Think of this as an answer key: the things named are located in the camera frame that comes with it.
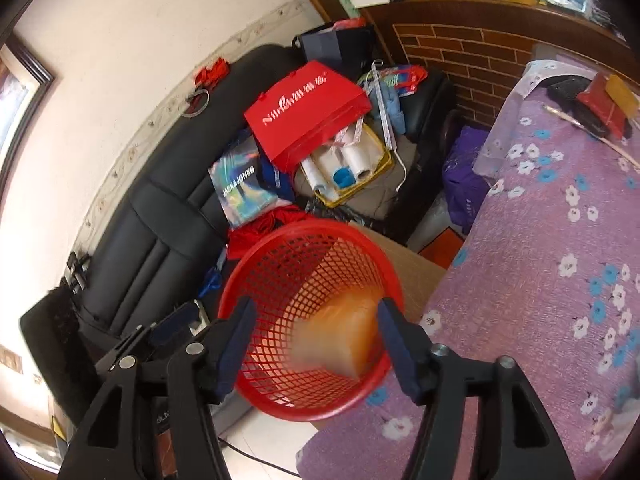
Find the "dark blue bag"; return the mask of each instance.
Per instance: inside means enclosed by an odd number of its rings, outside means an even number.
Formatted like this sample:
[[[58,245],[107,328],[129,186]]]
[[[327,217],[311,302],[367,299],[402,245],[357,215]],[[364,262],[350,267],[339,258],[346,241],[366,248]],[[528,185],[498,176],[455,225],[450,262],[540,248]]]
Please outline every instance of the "dark blue bag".
[[[482,201],[489,191],[484,178],[473,171],[480,148],[488,135],[489,132],[485,130],[464,126],[442,167],[449,217],[455,225],[462,227],[465,235],[471,231]]]

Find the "red shopping bag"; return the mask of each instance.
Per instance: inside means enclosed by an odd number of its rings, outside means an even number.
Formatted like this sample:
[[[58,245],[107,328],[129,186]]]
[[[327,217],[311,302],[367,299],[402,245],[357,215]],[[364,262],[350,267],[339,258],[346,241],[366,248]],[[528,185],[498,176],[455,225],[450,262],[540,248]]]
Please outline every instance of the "red shopping bag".
[[[244,116],[273,165],[284,173],[371,110],[356,84],[309,61],[261,94]]]

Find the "black bag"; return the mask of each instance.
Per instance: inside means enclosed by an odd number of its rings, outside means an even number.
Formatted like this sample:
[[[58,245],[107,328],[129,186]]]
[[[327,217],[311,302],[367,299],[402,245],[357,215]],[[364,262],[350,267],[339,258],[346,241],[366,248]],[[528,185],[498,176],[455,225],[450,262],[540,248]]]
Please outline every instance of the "black bag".
[[[371,66],[374,34],[367,27],[330,30],[334,22],[312,28],[296,36],[292,46],[299,47],[307,61],[313,59],[356,81]]]

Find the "black cable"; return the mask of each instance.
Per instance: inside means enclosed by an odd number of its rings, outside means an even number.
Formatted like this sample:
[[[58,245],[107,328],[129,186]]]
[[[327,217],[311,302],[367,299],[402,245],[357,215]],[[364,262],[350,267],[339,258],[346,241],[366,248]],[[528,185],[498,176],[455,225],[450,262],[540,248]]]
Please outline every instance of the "black cable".
[[[284,469],[283,467],[280,467],[279,465],[275,465],[275,464],[272,464],[271,462],[267,462],[266,460],[263,460],[263,459],[261,459],[261,458],[258,458],[257,456],[253,456],[253,455],[250,455],[250,454],[248,454],[248,453],[245,453],[244,451],[239,450],[236,446],[232,446],[232,445],[231,445],[231,444],[229,444],[226,440],[224,440],[224,439],[222,439],[222,438],[220,438],[220,437],[218,437],[218,441],[219,441],[221,444],[224,444],[225,446],[230,447],[230,448],[231,448],[231,449],[233,449],[236,453],[240,453],[241,455],[243,455],[243,456],[245,456],[245,457],[247,457],[247,458],[250,458],[251,460],[255,460],[256,462],[260,462],[261,464],[268,465],[269,467],[273,467],[273,468],[279,469],[279,470],[280,470],[280,471],[282,471],[283,473],[288,473],[288,474],[290,474],[290,475],[292,475],[292,476],[295,476],[295,477],[297,477],[297,478],[302,478],[302,476],[300,476],[298,473],[294,473],[293,471],[289,471],[288,469]]]

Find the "white wall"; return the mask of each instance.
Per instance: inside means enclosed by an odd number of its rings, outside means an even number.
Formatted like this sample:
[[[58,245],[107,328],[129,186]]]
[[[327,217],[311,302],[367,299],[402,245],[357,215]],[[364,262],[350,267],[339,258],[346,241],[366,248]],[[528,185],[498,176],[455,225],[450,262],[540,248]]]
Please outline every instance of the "white wall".
[[[290,1],[34,0],[24,13],[16,33],[57,80],[0,212],[0,343],[24,367],[19,376],[0,365],[0,404],[47,423],[18,319],[60,281],[82,218],[133,134],[220,44]],[[319,22],[306,11],[296,32]]]

